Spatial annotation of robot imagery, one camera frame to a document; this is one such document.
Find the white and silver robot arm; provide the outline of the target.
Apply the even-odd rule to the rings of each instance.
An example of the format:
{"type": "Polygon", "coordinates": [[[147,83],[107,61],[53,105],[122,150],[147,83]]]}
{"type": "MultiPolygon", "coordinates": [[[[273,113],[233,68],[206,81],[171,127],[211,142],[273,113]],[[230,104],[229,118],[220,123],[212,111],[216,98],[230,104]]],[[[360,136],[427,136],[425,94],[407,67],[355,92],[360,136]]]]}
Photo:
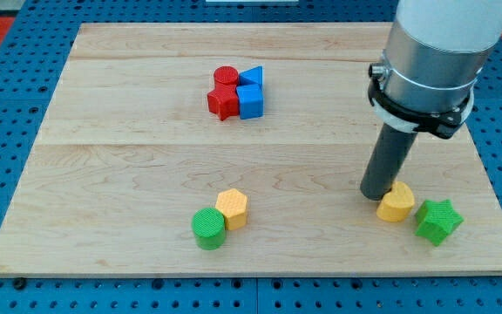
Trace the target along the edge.
{"type": "Polygon", "coordinates": [[[400,0],[381,59],[369,68],[376,115],[402,133],[449,139],[502,35],[502,0],[400,0]]]}

